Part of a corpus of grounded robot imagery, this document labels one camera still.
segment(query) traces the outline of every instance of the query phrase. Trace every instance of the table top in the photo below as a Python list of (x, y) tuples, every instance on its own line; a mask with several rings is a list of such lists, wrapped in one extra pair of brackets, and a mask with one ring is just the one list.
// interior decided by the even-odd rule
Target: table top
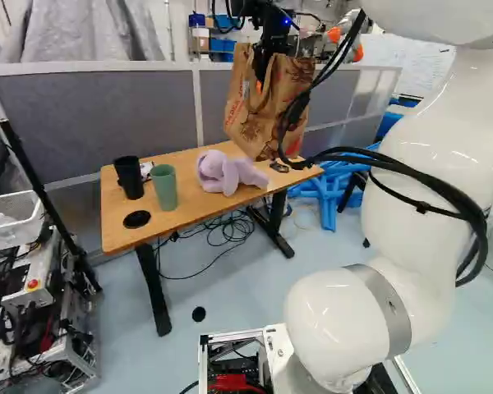
[[(320, 167), (313, 166), (302, 171), (291, 169), (285, 174), (270, 168), (270, 161), (256, 162), (254, 165), (270, 178), (267, 189), (240, 185), (233, 195), (225, 197), (222, 193), (205, 192), (197, 179), (196, 160), (202, 152), (209, 149), (220, 150), (230, 158), (246, 156), (232, 141), (227, 141), (141, 159), (142, 162), (152, 160), (155, 165), (170, 164), (175, 167), (178, 206), (170, 212), (164, 212), (159, 207), (159, 200), (151, 181), (145, 183), (143, 197), (129, 200), (124, 195), (124, 190), (117, 184), (117, 173), (113, 165), (102, 167), (100, 170), (100, 211), (104, 253), (115, 254), (127, 250), (158, 236), (170, 234), (193, 223), (248, 204), (264, 195), (286, 189), (323, 172)], [(151, 213), (150, 221), (137, 229), (125, 228), (122, 221), (126, 215), (141, 209)]]

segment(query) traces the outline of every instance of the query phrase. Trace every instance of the green cup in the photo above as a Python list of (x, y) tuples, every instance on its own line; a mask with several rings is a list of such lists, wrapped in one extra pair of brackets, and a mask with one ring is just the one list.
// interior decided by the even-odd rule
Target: green cup
[(155, 194), (159, 197), (159, 205), (163, 211), (177, 208), (177, 181), (175, 168), (169, 164), (159, 164), (150, 171), (154, 182)]

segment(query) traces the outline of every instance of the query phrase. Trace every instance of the paper bag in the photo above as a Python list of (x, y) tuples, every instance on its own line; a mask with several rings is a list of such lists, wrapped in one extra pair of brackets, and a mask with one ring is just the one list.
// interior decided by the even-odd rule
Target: paper bag
[[(249, 157), (261, 161), (278, 157), (279, 119), (292, 100), (310, 86), (315, 63), (310, 58), (275, 53), (261, 87), (252, 68), (253, 59), (250, 44), (236, 45), (224, 131)], [(289, 157), (299, 154), (307, 118), (308, 107), (283, 139)]]

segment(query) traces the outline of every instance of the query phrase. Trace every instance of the stuffed bunny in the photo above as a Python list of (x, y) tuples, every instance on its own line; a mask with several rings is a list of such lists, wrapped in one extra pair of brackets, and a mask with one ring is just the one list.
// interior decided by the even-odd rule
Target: stuffed bunny
[(197, 159), (197, 176), (202, 188), (209, 193), (233, 195), (239, 182), (260, 189), (269, 184), (269, 177), (254, 167), (249, 158), (230, 159), (219, 150), (208, 150)]

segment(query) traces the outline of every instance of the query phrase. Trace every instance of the black cup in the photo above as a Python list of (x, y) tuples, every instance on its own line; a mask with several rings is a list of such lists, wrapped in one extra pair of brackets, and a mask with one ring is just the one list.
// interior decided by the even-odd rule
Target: black cup
[(118, 175), (118, 184), (128, 199), (139, 199), (145, 194), (141, 180), (141, 165), (137, 156), (122, 156), (113, 160)]

